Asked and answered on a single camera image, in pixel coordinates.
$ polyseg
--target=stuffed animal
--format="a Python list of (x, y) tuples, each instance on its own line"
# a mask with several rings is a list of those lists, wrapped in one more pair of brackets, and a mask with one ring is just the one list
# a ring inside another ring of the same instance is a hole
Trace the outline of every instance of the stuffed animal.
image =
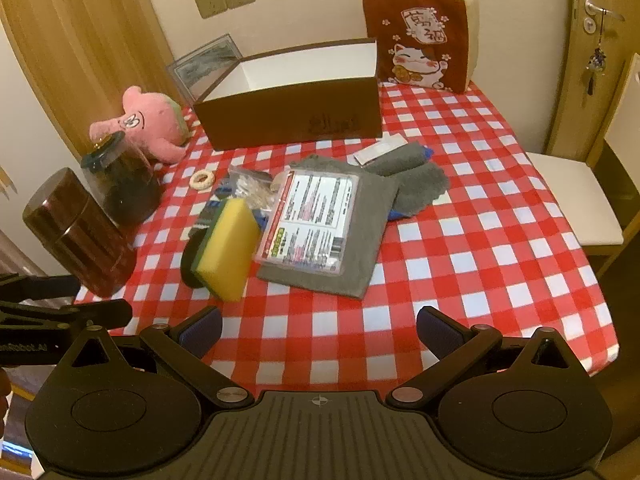
[(176, 102), (164, 94), (144, 93), (139, 86), (132, 86), (122, 96), (122, 107), (121, 117), (98, 121), (89, 127), (93, 142), (123, 131), (149, 158), (167, 164), (182, 160), (186, 148), (181, 145), (186, 142), (189, 129)]

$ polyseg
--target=chair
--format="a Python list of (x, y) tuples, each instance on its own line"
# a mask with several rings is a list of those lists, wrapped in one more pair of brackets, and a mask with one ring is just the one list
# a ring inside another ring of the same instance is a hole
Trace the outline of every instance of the chair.
[(580, 245), (589, 255), (608, 256), (597, 271), (601, 277), (640, 230), (640, 211), (623, 230), (611, 208), (593, 168), (604, 143), (620, 161), (626, 174), (640, 190), (640, 56), (634, 54), (616, 92), (617, 104), (609, 112), (610, 122), (596, 137), (586, 162), (538, 153), (527, 153), (545, 179), (548, 188)]

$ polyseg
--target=product label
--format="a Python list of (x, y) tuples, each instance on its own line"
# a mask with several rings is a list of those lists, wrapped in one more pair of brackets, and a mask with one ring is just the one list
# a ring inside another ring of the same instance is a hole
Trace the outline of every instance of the product label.
[(404, 146), (408, 141), (402, 136), (402, 134), (395, 134), (386, 139), (379, 140), (371, 146), (361, 149), (359, 152), (355, 152), (353, 157), (357, 163), (364, 166), (368, 162), (378, 158), (385, 153), (392, 152), (394, 149)]
[(292, 170), (261, 248), (281, 266), (338, 274), (358, 177)]

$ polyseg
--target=keychain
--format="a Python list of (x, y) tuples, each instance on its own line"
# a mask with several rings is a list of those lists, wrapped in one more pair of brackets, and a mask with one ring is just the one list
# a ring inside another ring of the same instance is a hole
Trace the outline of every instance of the keychain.
[(591, 77), (589, 79), (589, 85), (587, 86), (587, 94), (592, 96), (593, 90), (595, 87), (596, 74), (601, 74), (604, 72), (604, 69), (607, 66), (607, 56), (605, 56), (604, 51), (600, 48), (602, 45), (602, 35), (604, 33), (604, 17), (606, 16), (607, 11), (602, 9), (602, 19), (600, 20), (600, 37), (598, 38), (598, 46), (596, 47), (595, 52), (589, 58), (589, 62), (587, 63), (587, 70), (591, 72)]

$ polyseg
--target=screw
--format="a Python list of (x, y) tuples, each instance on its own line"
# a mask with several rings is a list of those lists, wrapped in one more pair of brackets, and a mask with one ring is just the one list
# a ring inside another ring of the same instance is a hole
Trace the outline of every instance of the screw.
[(398, 402), (409, 404), (418, 402), (422, 398), (422, 392), (418, 388), (403, 386), (392, 391), (391, 396)]
[(233, 404), (234, 402), (241, 402), (248, 397), (247, 390), (244, 388), (238, 388), (237, 386), (228, 386), (218, 390), (216, 397), (222, 402), (228, 402)]

